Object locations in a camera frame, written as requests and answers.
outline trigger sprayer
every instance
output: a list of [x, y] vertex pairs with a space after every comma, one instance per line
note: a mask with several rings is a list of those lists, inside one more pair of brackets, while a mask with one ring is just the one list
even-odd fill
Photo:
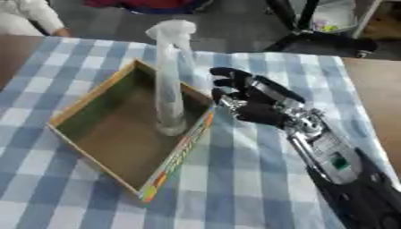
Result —
[[167, 136], [178, 135], [186, 129], [175, 46], [182, 50], [188, 68], [193, 69], [190, 38], [195, 30], [195, 24], [189, 21], [171, 20], [162, 21], [146, 31], [157, 41], [157, 127]]

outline white sleeve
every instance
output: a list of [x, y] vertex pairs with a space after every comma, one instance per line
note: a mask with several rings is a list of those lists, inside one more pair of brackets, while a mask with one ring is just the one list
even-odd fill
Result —
[[19, 11], [26, 18], [37, 21], [49, 34], [64, 27], [57, 13], [48, 5], [46, 0], [14, 0]]

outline open box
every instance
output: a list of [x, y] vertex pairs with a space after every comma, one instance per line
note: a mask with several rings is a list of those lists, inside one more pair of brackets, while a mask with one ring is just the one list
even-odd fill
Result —
[[183, 162], [213, 118], [213, 101], [182, 83], [187, 130], [167, 137], [156, 130], [155, 71], [126, 65], [47, 124], [142, 201]]

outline gingham cloth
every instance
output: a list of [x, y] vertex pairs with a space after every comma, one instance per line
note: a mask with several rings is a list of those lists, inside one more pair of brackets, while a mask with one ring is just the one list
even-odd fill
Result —
[[[0, 228], [343, 228], [283, 132], [225, 110], [146, 207], [45, 127], [133, 58], [155, 56], [140, 43], [45, 38], [0, 94]], [[340, 58], [196, 52], [196, 64], [196, 77], [180, 68], [195, 86], [227, 66], [298, 92], [395, 177]]]

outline table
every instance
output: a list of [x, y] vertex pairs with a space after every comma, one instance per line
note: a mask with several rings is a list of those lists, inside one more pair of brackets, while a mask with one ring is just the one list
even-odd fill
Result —
[[0, 90], [42, 40], [41, 37], [0, 35]]
[[[23, 65], [43, 38], [0, 36], [0, 89]], [[394, 61], [343, 58], [350, 78], [372, 120], [391, 164], [401, 174], [401, 64]]]

